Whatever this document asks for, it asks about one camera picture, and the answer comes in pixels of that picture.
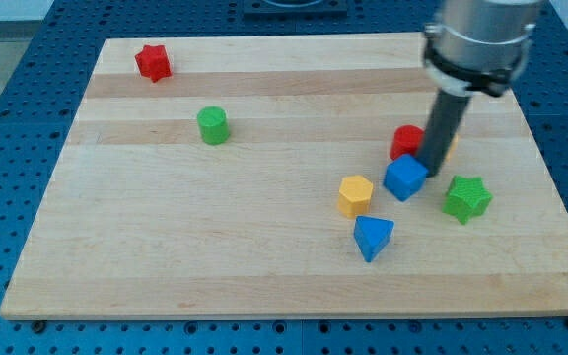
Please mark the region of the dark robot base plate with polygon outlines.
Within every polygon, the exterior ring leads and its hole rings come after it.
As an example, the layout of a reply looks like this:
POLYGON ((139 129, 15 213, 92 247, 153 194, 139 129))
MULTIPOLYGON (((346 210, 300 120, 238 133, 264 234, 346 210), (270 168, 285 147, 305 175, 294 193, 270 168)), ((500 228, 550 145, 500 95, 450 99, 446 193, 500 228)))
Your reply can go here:
POLYGON ((346 0, 243 0, 245 18, 268 16, 346 15, 346 0))

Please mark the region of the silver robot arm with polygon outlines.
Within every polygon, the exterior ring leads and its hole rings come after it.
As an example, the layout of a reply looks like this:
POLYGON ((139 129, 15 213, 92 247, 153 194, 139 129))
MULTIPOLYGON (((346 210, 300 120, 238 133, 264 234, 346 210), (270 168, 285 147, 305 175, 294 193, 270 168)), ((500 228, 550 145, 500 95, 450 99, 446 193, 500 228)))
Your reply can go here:
POLYGON ((438 92, 415 159, 438 174, 472 96, 498 98, 529 61, 542 0, 446 0, 427 23, 423 66, 438 92))

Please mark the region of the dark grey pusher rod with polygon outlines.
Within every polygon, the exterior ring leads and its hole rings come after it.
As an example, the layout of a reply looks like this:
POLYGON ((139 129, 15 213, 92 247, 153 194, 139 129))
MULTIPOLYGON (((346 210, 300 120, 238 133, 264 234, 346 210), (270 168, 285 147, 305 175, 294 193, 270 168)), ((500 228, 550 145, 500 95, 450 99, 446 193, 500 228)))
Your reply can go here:
POLYGON ((415 155, 428 177, 436 176, 443 166, 469 102, 470 97, 438 91, 415 155))

